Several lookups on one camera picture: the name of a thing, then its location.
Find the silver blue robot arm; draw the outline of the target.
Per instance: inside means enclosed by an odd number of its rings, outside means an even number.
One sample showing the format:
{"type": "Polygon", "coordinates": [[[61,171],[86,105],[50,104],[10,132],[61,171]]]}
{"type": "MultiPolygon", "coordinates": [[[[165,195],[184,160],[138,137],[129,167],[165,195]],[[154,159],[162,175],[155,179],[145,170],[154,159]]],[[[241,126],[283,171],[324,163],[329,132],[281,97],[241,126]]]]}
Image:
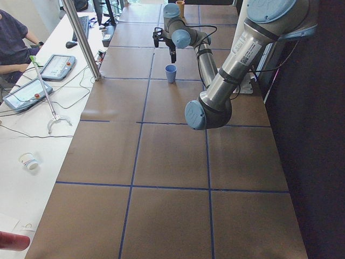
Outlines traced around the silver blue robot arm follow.
{"type": "Polygon", "coordinates": [[[256,57],[265,47],[277,41],[297,40],[315,32],[319,1],[247,1],[242,5],[246,15],[237,25],[239,38],[221,67],[217,67],[205,32],[188,27],[180,17],[177,4],[163,9],[164,28],[153,34],[155,45],[165,42],[171,61],[176,49],[194,48],[201,78],[206,90],[185,107],[185,120],[195,130],[226,125],[232,114],[230,96],[240,86],[256,57]]]}

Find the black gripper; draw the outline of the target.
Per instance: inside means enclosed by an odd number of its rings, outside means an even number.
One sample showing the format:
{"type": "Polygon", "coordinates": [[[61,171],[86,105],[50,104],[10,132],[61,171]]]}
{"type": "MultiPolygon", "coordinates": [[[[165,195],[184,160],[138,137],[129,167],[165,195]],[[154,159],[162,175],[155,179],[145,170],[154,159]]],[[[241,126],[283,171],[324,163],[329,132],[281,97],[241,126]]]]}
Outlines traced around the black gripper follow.
{"type": "Polygon", "coordinates": [[[169,47],[171,62],[176,63],[176,46],[171,39],[165,41],[166,45],[169,47]]]}

